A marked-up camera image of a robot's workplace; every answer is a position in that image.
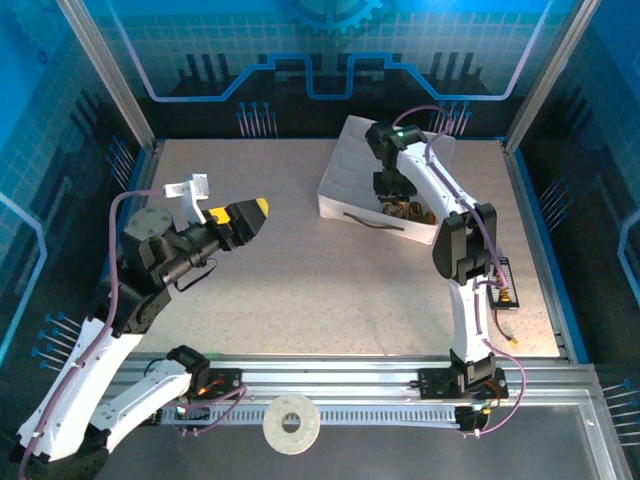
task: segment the aluminum frame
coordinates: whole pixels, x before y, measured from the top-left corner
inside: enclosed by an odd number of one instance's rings
[[[134,353],[116,374],[103,401],[115,397],[143,376],[144,369],[163,354]],[[575,407],[585,428],[591,455],[604,480],[632,479],[598,378],[592,365],[570,365],[562,360],[524,360],[528,384],[522,406]],[[408,386],[419,368],[442,368],[448,359],[429,357],[306,357],[306,356],[216,356],[213,368],[240,368],[248,387],[247,402],[268,405],[286,393],[306,395],[317,405],[458,405],[465,401],[420,400]],[[522,388],[518,368],[498,360],[506,373],[513,405]]]
[[[593,17],[598,5],[600,5],[600,0],[583,0],[575,10],[576,13],[571,19],[571,23],[568,25],[556,52],[544,68],[544,73],[529,91],[509,127],[506,135],[506,150],[508,153],[514,153],[520,145],[525,133],[549,95],[551,88],[553,88],[556,80],[567,65],[567,61],[582,38],[582,34],[589,26],[591,17]]]
[[[540,287],[542,290],[542,296],[544,297],[547,311],[549,312],[549,319],[554,330],[560,333],[564,342],[564,348],[566,357],[571,363],[578,363],[578,354],[576,352],[576,346],[573,338],[571,337],[570,329],[567,324],[562,302],[558,295],[558,286],[551,272],[551,265],[544,251],[542,237],[540,231],[536,226],[535,216],[533,214],[533,207],[531,202],[527,199],[526,188],[524,185],[524,179],[522,172],[518,166],[518,162],[513,152],[505,151],[504,154],[505,163],[507,166],[507,172],[511,179],[511,185],[513,193],[518,204],[518,210],[520,211],[520,218],[524,226],[527,241],[529,242],[529,249],[531,250],[531,256],[533,263],[536,267],[538,279],[540,281]]]
[[[151,150],[155,135],[83,0],[56,2],[136,140],[142,148]]]

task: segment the blue wall panel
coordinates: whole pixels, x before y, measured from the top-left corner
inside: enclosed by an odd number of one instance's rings
[[[637,0],[603,0],[521,145],[599,363],[640,360],[639,27]]]
[[[0,202],[2,365],[28,355],[32,345],[9,346],[14,335],[19,345],[36,341],[45,313],[86,308],[104,263],[109,201],[130,177],[117,145],[132,156],[138,146],[54,0],[0,2],[0,59],[0,192],[41,226],[46,245]]]
[[[162,137],[252,136],[236,118],[251,101],[271,105],[281,136],[337,135],[348,114],[380,118],[441,101],[460,115],[459,134],[495,136],[573,4],[116,1],[111,10],[92,0],[89,9]]]

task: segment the white bracket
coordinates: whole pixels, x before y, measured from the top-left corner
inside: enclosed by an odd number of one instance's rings
[[[183,183],[168,183],[163,187],[165,198],[182,197],[182,208],[189,223],[206,222],[198,200],[209,198],[209,182],[205,173],[194,173]]]

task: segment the grid pattern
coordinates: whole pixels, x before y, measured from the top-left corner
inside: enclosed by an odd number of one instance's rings
[[[441,52],[445,59],[457,53],[452,66],[446,61],[437,65],[433,73],[439,80],[444,80],[447,74],[447,78],[457,79],[466,54],[473,53],[470,71],[480,73],[480,80],[490,93],[501,94],[538,19],[535,14],[396,14],[381,22],[370,22],[352,35],[314,35],[280,14],[145,16],[124,18],[122,22],[156,93],[161,96],[170,95],[180,82],[180,70],[189,71],[187,55],[194,55],[196,62],[200,62],[197,68],[204,76],[202,54],[216,59],[223,53],[229,73],[238,75],[248,65],[257,63],[259,55],[321,53],[322,67],[316,74],[335,75],[338,55],[359,51],[399,53],[402,61],[414,64],[423,74],[432,72],[436,52]],[[562,15],[547,18],[516,93],[523,94],[530,87],[563,21]],[[98,24],[135,94],[144,96],[142,82],[113,21],[103,18],[98,19]],[[214,74],[221,73],[222,68],[213,62]]]
[[[640,109],[633,93],[617,71],[610,54],[593,28],[585,32],[559,83],[554,97],[571,95],[579,87],[579,97],[588,108],[578,112],[579,101],[566,117],[580,123],[589,115],[580,136],[582,146],[611,152],[617,167],[633,197],[640,205]]]
[[[55,152],[76,152],[82,144],[84,136],[70,119],[82,89],[94,98],[107,95],[82,47],[69,33],[0,149],[0,190],[27,211],[36,192],[52,180],[46,172]],[[85,111],[96,120],[91,109]],[[46,219],[40,220],[46,225]],[[0,264],[21,224],[13,212],[0,206]]]

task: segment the circuit pattern graphic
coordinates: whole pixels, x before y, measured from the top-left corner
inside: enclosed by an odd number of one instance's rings
[[[440,93],[435,87],[427,80],[427,78],[416,68],[413,63],[397,61],[394,59],[393,52],[390,51],[360,51],[356,53],[351,53],[347,60],[346,64],[346,78],[345,78],[345,89],[344,92],[340,93],[319,93],[316,91],[314,87],[314,72],[313,72],[313,62],[309,54],[299,53],[299,52],[279,52],[279,53],[267,53],[264,55],[264,58],[259,61],[259,63],[250,63],[241,73],[239,73],[235,78],[230,82],[230,84],[226,87],[224,92],[218,95],[184,95],[184,96],[164,96],[159,95],[150,80],[149,75],[145,71],[145,68],[142,65],[142,61],[136,49],[133,46],[132,40],[127,34],[122,21],[116,14],[113,7],[110,7],[111,16],[113,18],[116,30],[118,31],[120,38],[124,42],[124,46],[133,61],[133,64],[138,71],[140,79],[142,80],[142,84],[144,89],[146,90],[149,97],[158,103],[208,103],[208,102],[224,102],[229,99],[229,97],[242,85],[242,83],[249,78],[255,72],[261,71],[276,71],[277,70],[277,62],[279,61],[299,61],[303,64],[304,68],[304,76],[306,77],[306,89],[309,98],[313,100],[347,100],[351,98],[354,91],[354,80],[356,77],[355,73],[355,64],[358,61],[366,61],[366,60],[382,60],[384,62],[383,69],[384,70],[404,70],[409,74],[416,83],[421,86],[435,101],[490,101],[490,102],[500,102],[504,101],[511,96],[513,93],[516,83],[520,78],[520,74],[529,59],[531,51],[538,39],[538,36],[541,33],[541,30],[549,16],[549,10],[553,4],[554,0],[549,0],[545,9],[542,11],[540,17],[538,18],[535,27],[529,37],[527,44],[522,51],[520,58],[512,72],[512,75],[508,81],[508,84],[503,93],[499,94],[452,94],[452,93]]]
[[[313,33],[340,32],[358,29],[373,18],[373,11],[382,7],[380,0],[279,0],[281,9],[301,27]]]

